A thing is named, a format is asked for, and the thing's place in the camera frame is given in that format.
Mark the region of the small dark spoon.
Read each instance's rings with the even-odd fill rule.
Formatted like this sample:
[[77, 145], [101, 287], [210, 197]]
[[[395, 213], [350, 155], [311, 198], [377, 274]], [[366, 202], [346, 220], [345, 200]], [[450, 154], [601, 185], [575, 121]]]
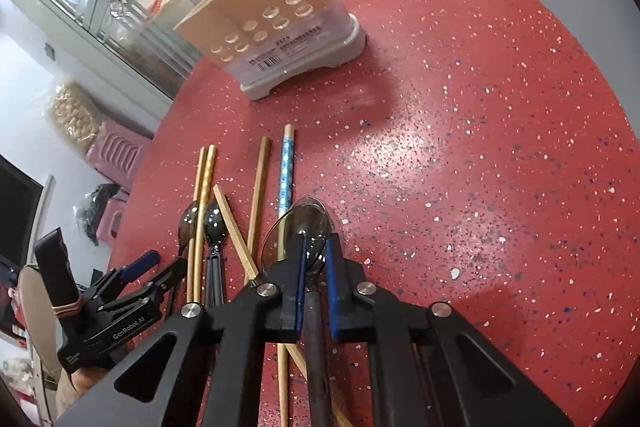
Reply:
[[191, 202], [183, 211], [178, 225], [178, 256], [182, 257], [190, 240], [195, 236], [196, 224], [198, 223], [198, 202]]
[[224, 262], [221, 251], [227, 234], [224, 218], [215, 199], [210, 202], [205, 232], [208, 248], [205, 262], [205, 306], [213, 308], [224, 304]]

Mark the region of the plain wooden chopstick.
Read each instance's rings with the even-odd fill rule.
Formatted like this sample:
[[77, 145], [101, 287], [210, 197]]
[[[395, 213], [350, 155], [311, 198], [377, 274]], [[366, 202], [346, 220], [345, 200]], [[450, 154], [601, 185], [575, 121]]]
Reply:
[[250, 205], [250, 222], [248, 222], [247, 248], [250, 252], [250, 260], [256, 262], [257, 244], [259, 239], [260, 224], [262, 223], [262, 200], [264, 199], [266, 174], [268, 171], [268, 159], [271, 140], [263, 136], [260, 140], [257, 167], [255, 172], [252, 205]]

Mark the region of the large spoon black handle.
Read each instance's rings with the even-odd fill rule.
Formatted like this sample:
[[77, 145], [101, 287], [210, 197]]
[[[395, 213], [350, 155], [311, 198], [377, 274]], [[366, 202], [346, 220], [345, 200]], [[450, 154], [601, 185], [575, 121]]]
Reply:
[[310, 421], [314, 426], [334, 424], [320, 295], [321, 273], [326, 264], [324, 250], [331, 233], [332, 223], [326, 208], [318, 199], [305, 197], [273, 225], [260, 255], [264, 273], [292, 254], [299, 254], [304, 260], [304, 357]]

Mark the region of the yellow patterned chopstick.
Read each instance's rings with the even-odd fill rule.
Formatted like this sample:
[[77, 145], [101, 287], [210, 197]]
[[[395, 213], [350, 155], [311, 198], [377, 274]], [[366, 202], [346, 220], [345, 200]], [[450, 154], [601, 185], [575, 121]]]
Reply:
[[195, 230], [196, 220], [198, 220], [198, 205], [200, 205], [200, 195], [203, 183], [203, 170], [206, 159], [206, 147], [202, 146], [200, 155], [198, 155], [198, 169], [196, 169], [196, 178], [194, 182], [193, 198], [194, 204], [192, 205], [194, 211], [192, 212], [192, 222], [190, 224], [190, 241], [188, 243], [188, 271], [186, 271], [186, 303], [193, 301], [193, 263], [194, 263], [194, 251], [195, 251]]
[[210, 207], [210, 195], [212, 195], [213, 172], [216, 161], [216, 146], [209, 144], [206, 147], [205, 164], [202, 172], [202, 185], [198, 196], [198, 225], [196, 226], [194, 263], [193, 263], [193, 301], [204, 303], [203, 270], [205, 247], [205, 223], [208, 219]]

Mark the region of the small pink stool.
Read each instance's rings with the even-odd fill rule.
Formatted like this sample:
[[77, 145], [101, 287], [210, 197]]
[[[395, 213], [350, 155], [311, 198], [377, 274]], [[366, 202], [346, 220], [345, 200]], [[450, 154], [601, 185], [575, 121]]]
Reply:
[[96, 238], [99, 239], [100, 243], [110, 247], [114, 245], [128, 198], [129, 194], [127, 192], [118, 191], [114, 196], [106, 200], [96, 227]]

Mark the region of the diagonal wooden chopstick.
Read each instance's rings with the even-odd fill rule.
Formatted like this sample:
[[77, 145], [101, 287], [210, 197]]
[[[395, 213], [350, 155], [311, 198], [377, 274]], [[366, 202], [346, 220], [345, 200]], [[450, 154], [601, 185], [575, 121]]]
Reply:
[[[230, 209], [228, 202], [222, 200], [224, 192], [216, 185], [214, 187], [214, 199], [216, 200], [224, 223], [229, 231], [231, 243], [241, 262], [245, 274], [248, 278], [255, 282], [266, 273], [262, 272], [262, 268], [258, 268], [256, 262], [250, 260], [250, 252], [247, 243], [236, 223], [235, 217]], [[304, 357], [304, 351], [300, 350], [295, 343], [279, 343], [277, 345], [277, 362], [278, 362], [278, 394], [280, 405], [280, 420], [283, 426], [288, 425], [288, 365], [294, 363], [302, 376], [307, 381], [307, 367]], [[332, 403], [332, 413], [334, 424], [332, 426], [349, 426], [352, 422], [347, 418], [346, 414], [339, 407]]]

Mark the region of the black plastic bag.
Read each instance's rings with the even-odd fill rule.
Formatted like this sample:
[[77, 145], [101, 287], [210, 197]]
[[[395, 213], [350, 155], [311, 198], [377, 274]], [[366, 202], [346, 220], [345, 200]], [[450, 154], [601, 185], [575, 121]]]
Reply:
[[78, 229], [84, 232], [94, 246], [99, 245], [96, 232], [104, 215], [106, 205], [118, 194], [121, 188], [117, 183], [99, 184], [91, 193], [85, 196], [79, 206], [74, 208]]

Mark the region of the pink plastic stool stack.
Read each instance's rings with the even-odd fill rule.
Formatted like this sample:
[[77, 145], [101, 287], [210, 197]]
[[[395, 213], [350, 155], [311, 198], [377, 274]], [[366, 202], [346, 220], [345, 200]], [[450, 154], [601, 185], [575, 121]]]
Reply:
[[88, 164], [105, 178], [131, 192], [152, 140], [105, 119], [86, 154]]

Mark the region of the bag of nuts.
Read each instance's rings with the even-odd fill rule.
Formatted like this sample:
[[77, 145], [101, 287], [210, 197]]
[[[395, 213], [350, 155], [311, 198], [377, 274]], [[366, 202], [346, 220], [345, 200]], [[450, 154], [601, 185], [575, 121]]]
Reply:
[[99, 136], [103, 116], [76, 82], [58, 84], [50, 96], [48, 118], [58, 135], [85, 156]]

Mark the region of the beige cutlery holder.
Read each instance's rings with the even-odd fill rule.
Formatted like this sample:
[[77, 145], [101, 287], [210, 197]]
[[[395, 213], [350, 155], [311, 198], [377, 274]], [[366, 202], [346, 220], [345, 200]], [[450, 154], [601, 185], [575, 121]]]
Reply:
[[251, 100], [303, 72], [355, 60], [366, 46], [343, 0], [202, 0], [174, 31]]

